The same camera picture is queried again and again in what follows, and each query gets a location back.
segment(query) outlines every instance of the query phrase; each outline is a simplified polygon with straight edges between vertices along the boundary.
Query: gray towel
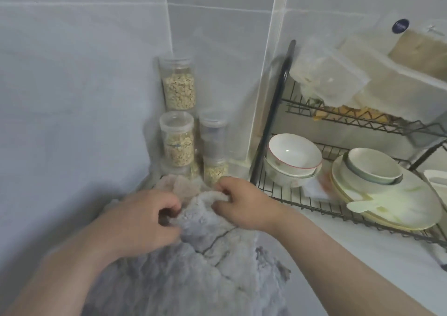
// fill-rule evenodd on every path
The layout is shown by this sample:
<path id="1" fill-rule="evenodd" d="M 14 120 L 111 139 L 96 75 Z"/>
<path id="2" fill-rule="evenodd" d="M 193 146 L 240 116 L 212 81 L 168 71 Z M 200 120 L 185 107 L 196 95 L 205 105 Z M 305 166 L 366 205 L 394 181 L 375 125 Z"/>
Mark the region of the gray towel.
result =
<path id="1" fill-rule="evenodd" d="M 288 315 L 284 287 L 290 271 L 256 247 L 257 232 L 214 213 L 211 204 L 227 196 L 209 191 L 191 198 L 187 179 L 170 175 L 160 181 L 158 187 L 184 202 L 180 215 L 170 219 L 182 227 L 181 241 L 109 265 L 82 315 Z"/>

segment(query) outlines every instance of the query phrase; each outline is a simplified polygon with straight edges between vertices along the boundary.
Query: left hand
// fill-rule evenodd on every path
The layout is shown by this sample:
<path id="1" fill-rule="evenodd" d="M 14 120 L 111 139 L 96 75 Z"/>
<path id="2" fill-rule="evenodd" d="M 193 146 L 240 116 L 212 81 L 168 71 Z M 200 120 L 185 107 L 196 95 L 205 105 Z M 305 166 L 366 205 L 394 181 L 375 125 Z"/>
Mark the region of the left hand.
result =
<path id="1" fill-rule="evenodd" d="M 181 229 L 158 223 L 164 209 L 171 217 L 181 210 L 178 197 L 159 190 L 143 190 L 125 198 L 84 230 L 93 247 L 103 249 L 109 262 L 154 251 L 179 239 Z"/>

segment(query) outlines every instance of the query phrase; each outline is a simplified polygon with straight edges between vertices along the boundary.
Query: forearm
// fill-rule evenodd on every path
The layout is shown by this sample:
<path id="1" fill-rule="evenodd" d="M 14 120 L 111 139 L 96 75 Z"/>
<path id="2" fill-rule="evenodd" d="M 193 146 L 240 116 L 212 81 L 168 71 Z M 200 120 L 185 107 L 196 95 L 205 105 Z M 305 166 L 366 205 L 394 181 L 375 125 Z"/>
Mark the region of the forearm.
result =
<path id="1" fill-rule="evenodd" d="M 289 252 L 330 315 L 431 315 L 304 215 L 281 206 L 270 234 Z"/>
<path id="2" fill-rule="evenodd" d="M 80 315 L 90 286 L 108 263 L 85 235 L 76 236 L 42 260 L 5 316 Z"/>

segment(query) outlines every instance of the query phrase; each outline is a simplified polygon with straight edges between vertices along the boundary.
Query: kitchen counter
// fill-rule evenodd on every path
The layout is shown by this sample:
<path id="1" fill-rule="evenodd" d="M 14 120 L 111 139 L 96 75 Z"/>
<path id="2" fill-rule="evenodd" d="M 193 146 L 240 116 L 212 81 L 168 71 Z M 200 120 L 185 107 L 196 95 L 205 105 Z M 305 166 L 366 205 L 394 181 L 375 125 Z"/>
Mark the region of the kitchen counter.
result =
<path id="1" fill-rule="evenodd" d="M 388 231 L 378 231 L 299 210 L 349 252 L 412 296 L 437 315 L 447 315 L 447 272 L 436 258 L 447 263 L 447 253 L 437 245 L 404 238 Z M 291 273 L 286 298 L 292 315 L 327 315 L 304 276 L 285 249 L 272 237 L 261 233 L 258 243 L 272 251 Z"/>

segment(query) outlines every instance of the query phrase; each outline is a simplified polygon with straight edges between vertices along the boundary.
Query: cream plate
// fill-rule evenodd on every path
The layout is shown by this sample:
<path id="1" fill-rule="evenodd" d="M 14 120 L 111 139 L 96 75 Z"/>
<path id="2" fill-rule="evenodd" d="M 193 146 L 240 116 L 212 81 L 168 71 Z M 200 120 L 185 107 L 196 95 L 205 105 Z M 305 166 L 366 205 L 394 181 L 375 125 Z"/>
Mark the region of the cream plate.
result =
<path id="1" fill-rule="evenodd" d="M 368 212 L 362 212 L 365 218 L 383 224 L 386 220 L 393 227 L 404 227 L 410 230 L 423 230 L 432 227 L 441 219 L 442 207 L 438 196 L 421 178 L 402 168 L 404 179 L 390 191 L 377 194 L 361 193 L 347 185 L 340 176 L 339 167 L 342 156 L 332 164 L 332 179 L 338 189 L 351 201 L 377 200 L 385 202 L 386 208 L 371 207 Z"/>

